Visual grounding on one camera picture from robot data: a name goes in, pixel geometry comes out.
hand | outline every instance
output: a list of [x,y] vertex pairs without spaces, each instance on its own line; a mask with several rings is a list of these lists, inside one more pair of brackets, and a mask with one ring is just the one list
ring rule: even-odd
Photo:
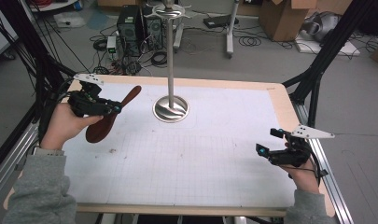
[[305,164],[297,168],[292,165],[284,165],[280,167],[291,175],[297,189],[311,193],[319,193],[319,187],[315,178],[314,166],[310,159]]
[[69,104],[58,104],[52,114],[49,127],[40,147],[44,149],[62,149],[63,144],[78,135],[85,127],[92,125],[103,116],[77,117]]

gray sleeve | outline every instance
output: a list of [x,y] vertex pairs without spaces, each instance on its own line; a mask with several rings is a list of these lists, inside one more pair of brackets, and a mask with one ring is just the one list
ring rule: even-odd
[[28,156],[3,223],[75,223],[77,206],[67,194],[65,163],[65,156]]
[[286,224],[333,223],[326,213],[325,195],[296,189],[294,206],[287,209]]

concrete floor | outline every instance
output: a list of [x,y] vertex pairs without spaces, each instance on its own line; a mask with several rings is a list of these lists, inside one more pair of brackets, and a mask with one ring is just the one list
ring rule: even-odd
[[[79,14],[87,24],[65,29],[60,35],[79,59],[91,67],[98,59],[89,38],[116,24],[117,19],[96,7],[86,7]],[[205,28],[203,18],[205,16],[200,14],[185,20],[185,24]],[[258,26],[256,18],[240,18],[238,28],[254,26]],[[261,29],[247,31],[256,33]],[[305,71],[315,58],[314,54],[298,53],[295,47],[285,49],[266,39],[261,39],[259,46],[244,47],[236,37],[233,57],[228,59],[224,34],[225,31],[217,35],[186,30],[181,49],[174,57],[175,77],[281,83]],[[57,40],[56,35],[52,36],[63,63],[73,70],[84,70],[63,42]],[[360,41],[352,42],[357,48],[364,46]],[[360,55],[351,60],[338,56],[326,71],[320,89],[316,128],[336,133],[335,139],[321,143],[354,222],[365,224],[378,223],[378,63],[370,59],[371,54],[365,49],[359,50]],[[105,64],[109,61],[104,59],[102,65]],[[166,75],[165,68],[154,66],[138,74]],[[0,146],[35,101],[33,94],[21,61],[0,58]],[[5,213],[1,203],[14,176],[0,193],[0,222]],[[96,214],[78,214],[77,223],[94,222],[96,217]]]

